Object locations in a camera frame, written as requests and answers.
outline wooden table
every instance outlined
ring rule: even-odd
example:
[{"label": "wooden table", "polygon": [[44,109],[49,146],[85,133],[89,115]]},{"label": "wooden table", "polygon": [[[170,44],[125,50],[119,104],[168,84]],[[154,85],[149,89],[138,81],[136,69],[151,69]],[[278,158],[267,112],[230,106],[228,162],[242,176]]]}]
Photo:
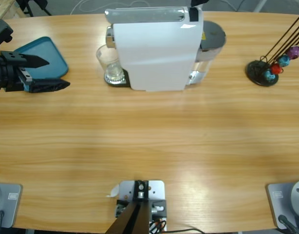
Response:
[{"label": "wooden table", "polygon": [[71,86],[0,92],[0,183],[23,185],[16,227],[105,232],[121,180],[166,184],[168,228],[274,228],[265,187],[299,180],[299,59],[273,87],[245,76],[294,15],[206,12],[227,43],[206,79],[182,92],[108,86],[95,57],[103,15],[11,19],[14,50],[49,36]]}]

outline floor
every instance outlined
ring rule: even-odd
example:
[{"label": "floor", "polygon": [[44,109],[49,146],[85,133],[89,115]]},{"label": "floor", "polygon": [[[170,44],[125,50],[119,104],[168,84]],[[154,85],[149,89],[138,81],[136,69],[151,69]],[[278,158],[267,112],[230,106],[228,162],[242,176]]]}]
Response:
[{"label": "floor", "polygon": [[[210,0],[204,4],[205,11],[234,11],[242,0]],[[240,11],[253,11],[259,0],[244,0]],[[47,9],[53,15],[103,13],[106,8],[144,7],[144,6],[187,6],[190,0],[48,0]],[[45,16],[35,2],[30,1],[35,16]],[[261,12],[299,15],[299,0],[268,0]]]}]

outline white coffee machine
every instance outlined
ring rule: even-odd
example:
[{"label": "white coffee machine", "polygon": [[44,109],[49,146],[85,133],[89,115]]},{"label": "white coffee machine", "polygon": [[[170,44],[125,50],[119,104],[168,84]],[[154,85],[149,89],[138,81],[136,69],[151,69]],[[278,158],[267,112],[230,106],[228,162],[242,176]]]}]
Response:
[{"label": "white coffee machine", "polygon": [[183,90],[205,77],[225,44],[224,31],[204,21],[201,5],[107,9],[105,16],[106,45],[116,48],[124,71],[119,82],[104,76],[112,86]]}]

